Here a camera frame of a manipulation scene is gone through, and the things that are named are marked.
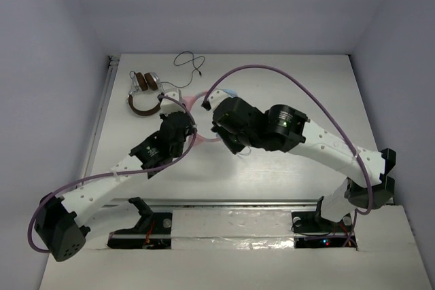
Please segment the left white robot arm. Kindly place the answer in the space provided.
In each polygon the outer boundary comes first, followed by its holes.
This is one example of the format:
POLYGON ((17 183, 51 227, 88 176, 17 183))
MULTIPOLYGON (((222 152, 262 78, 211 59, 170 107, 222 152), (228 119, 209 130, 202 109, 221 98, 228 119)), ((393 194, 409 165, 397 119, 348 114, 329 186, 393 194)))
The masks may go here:
POLYGON ((73 257, 91 231, 86 224, 122 187, 138 176, 148 178, 182 160, 190 151, 184 144, 195 138, 196 124, 189 111, 162 117, 160 128, 130 150, 110 171, 85 177, 44 196, 33 214, 28 232, 37 232, 43 251, 57 262, 73 257))

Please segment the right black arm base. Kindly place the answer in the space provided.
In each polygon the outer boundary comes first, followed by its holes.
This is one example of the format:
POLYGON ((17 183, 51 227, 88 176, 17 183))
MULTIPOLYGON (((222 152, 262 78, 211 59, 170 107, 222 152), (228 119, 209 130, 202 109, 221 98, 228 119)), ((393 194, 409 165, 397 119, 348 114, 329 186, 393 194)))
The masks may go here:
POLYGON ((314 211, 292 212, 291 231, 296 249, 326 249, 347 247, 356 249, 358 244, 353 231, 353 219, 349 213, 339 222, 324 219, 320 215, 321 197, 314 211))

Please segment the aluminium rail frame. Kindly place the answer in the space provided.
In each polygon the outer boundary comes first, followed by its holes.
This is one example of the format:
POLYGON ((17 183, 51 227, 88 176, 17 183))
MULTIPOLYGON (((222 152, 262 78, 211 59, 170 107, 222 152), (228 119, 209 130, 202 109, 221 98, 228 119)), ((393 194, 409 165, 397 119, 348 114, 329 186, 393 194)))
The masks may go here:
POLYGON ((146 201, 316 202, 331 194, 344 176, 310 159, 245 149, 232 154, 211 131, 212 114, 200 93, 212 85, 227 89, 266 111, 289 105, 328 132, 342 128, 364 149, 377 149, 360 91, 345 55, 208 54, 194 72, 183 54, 123 54, 111 74, 88 174, 104 173, 160 127, 158 115, 140 117, 127 103, 130 71, 155 72, 167 85, 181 87, 196 120, 198 138, 180 162, 123 187, 113 199, 146 201))

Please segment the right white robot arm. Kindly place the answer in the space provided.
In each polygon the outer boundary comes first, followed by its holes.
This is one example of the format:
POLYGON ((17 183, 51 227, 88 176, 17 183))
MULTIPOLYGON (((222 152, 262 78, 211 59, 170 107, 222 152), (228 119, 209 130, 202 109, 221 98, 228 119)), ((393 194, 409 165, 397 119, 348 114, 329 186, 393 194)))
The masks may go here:
POLYGON ((311 159, 343 175, 345 181, 317 202, 314 223, 331 230, 355 209, 379 209, 395 191, 389 172, 396 152, 386 148, 371 151, 348 145, 323 129, 306 114, 287 105, 274 105, 265 112, 239 97, 211 96, 212 131, 233 154, 245 147, 281 151, 311 159))

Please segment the brown silver headphones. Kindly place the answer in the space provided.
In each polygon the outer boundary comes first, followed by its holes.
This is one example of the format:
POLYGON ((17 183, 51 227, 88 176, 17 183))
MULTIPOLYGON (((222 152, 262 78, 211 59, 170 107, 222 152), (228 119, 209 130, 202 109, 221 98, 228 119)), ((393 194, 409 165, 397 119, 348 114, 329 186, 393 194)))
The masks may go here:
POLYGON ((132 112, 141 117, 148 117, 160 111, 160 95, 164 94, 162 82, 155 72, 141 73, 130 71, 131 87, 127 97, 127 103, 132 112), (151 109, 141 110, 134 104, 134 96, 145 94, 148 91, 158 92, 158 102, 151 109))

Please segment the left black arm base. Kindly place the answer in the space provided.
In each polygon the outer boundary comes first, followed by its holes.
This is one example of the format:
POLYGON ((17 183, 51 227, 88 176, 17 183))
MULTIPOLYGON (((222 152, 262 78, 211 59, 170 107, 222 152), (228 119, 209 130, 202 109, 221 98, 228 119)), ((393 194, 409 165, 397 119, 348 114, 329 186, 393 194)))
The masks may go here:
POLYGON ((111 232, 107 246, 110 249, 171 249, 172 212, 154 212, 143 199, 129 198, 140 216, 131 228, 111 232))

